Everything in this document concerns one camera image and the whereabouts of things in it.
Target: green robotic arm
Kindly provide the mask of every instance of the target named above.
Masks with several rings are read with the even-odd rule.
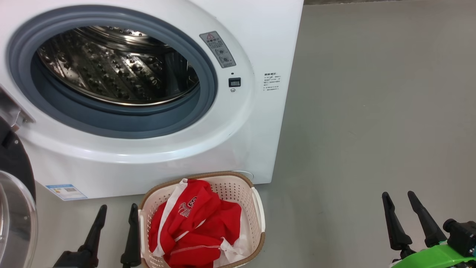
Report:
[[[393,268],[476,268],[476,223],[458,223],[453,219],[443,224],[450,233],[447,240],[443,231],[418,200],[414,192],[408,192],[413,211],[418,215],[425,233],[428,249],[413,251],[412,239],[405,234],[395,214],[395,206],[387,192],[382,194],[387,221],[390,247],[400,251],[400,258],[393,261]]]

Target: laundry basket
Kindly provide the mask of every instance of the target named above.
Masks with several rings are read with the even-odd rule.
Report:
[[[220,199],[237,202],[246,212],[251,240],[251,255],[241,261],[237,261],[223,268],[233,268],[245,265],[254,259],[263,248],[265,241],[265,216],[263,205],[258,192],[251,181],[237,172],[214,172],[194,175],[187,179],[204,180],[210,183],[211,190],[218,194]],[[142,264],[148,268],[168,268],[163,258],[152,255],[149,250],[150,223],[157,208],[165,203],[174,191],[176,184],[181,181],[175,180],[152,188],[146,193],[139,206],[140,224],[140,251]]]

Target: metal hinge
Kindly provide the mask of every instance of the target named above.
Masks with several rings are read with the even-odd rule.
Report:
[[[20,126],[33,120],[4,92],[0,86],[0,118],[15,132]]]

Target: red clothing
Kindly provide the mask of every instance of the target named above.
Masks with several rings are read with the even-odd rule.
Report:
[[[223,240],[239,238],[240,215],[240,205],[220,200],[208,182],[183,179],[152,218],[149,249],[172,268],[213,268]]]

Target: washing machine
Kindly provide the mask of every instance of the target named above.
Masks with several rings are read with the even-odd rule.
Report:
[[[302,0],[0,2],[0,116],[63,200],[269,183]]]

